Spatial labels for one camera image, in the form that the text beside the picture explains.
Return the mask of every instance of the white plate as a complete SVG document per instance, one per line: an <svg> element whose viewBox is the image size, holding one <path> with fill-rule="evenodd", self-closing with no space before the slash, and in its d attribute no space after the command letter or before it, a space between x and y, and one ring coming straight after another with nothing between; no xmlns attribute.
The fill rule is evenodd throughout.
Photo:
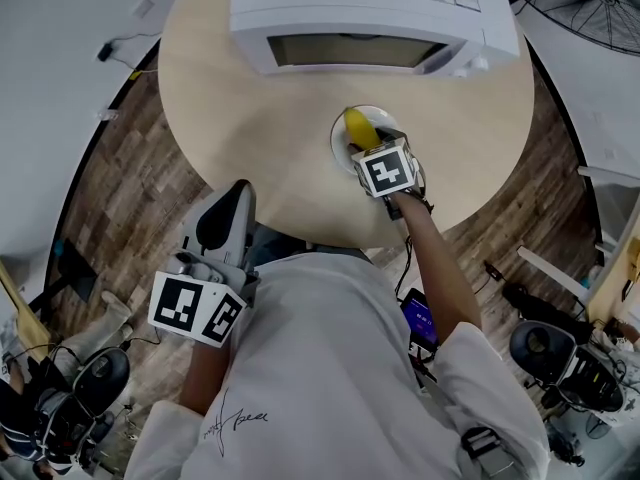
<svg viewBox="0 0 640 480"><path fill-rule="evenodd" d="M362 112L374 128L384 127L402 131L393 116L381 108L371 105L359 105L353 108ZM333 127L331 128L331 151L333 151L333 157L338 165L348 173L356 176L356 170L353 168L353 161L347 149L350 142L351 138L347 133L347 125L344 122L343 112L338 116L338 119L336 119L336 122L333 123Z"/></svg>

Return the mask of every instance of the white wall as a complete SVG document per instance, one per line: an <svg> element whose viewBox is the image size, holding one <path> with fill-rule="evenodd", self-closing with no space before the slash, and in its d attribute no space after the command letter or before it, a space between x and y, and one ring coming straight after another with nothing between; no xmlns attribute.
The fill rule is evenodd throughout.
<svg viewBox="0 0 640 480"><path fill-rule="evenodd" d="M640 57L586 41L530 6L518 22L567 107L587 165L640 178ZM596 188L603 231L614 238L629 216L631 192L637 197L624 187Z"/></svg>
<svg viewBox="0 0 640 480"><path fill-rule="evenodd" d="M95 60L103 43L163 27L174 0L0 0L0 256L29 301L44 286L62 204L97 125L130 70ZM136 65L157 39L126 42Z"/></svg>

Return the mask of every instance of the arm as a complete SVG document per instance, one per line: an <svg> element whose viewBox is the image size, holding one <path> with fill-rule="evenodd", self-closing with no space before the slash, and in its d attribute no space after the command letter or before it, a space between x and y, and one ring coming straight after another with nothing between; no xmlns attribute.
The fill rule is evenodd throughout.
<svg viewBox="0 0 640 480"><path fill-rule="evenodd" d="M440 343L444 343L460 322L481 329L476 297L427 208L407 194L397 193L394 197L409 228Z"/></svg>
<svg viewBox="0 0 640 480"><path fill-rule="evenodd" d="M222 348L196 342L179 405L153 406L127 466L125 480L176 480L198 444L203 416L220 392L229 367L229 341Z"/></svg>
<svg viewBox="0 0 640 480"><path fill-rule="evenodd" d="M229 350L229 341L222 348L196 342L191 365L182 386L180 405L202 416L207 413L220 392L229 367Z"/></svg>

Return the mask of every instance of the white shirt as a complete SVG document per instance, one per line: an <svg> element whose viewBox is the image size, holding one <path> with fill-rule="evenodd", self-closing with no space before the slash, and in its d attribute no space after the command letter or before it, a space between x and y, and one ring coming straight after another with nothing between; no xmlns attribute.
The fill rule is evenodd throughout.
<svg viewBox="0 0 640 480"><path fill-rule="evenodd" d="M383 273L312 253L260 277L207 415L157 403L125 478L460 478L460 435L421 401L409 327ZM455 409L496 430L531 478L545 477L542 420L477 328L458 325L433 372Z"/></svg>

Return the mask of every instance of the round wooden table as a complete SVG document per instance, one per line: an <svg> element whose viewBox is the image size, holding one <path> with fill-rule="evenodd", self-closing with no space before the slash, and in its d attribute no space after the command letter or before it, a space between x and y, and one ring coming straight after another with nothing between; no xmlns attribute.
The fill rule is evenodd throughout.
<svg viewBox="0 0 640 480"><path fill-rule="evenodd" d="M401 243L384 205L333 158L331 127L347 106L391 113L424 167L440 230L466 219L502 186L533 113L533 73L518 61L470 79L316 72L262 76L229 34L229 0L176 0L160 47L169 126L215 189L246 178L258 220L314 243Z"/></svg>

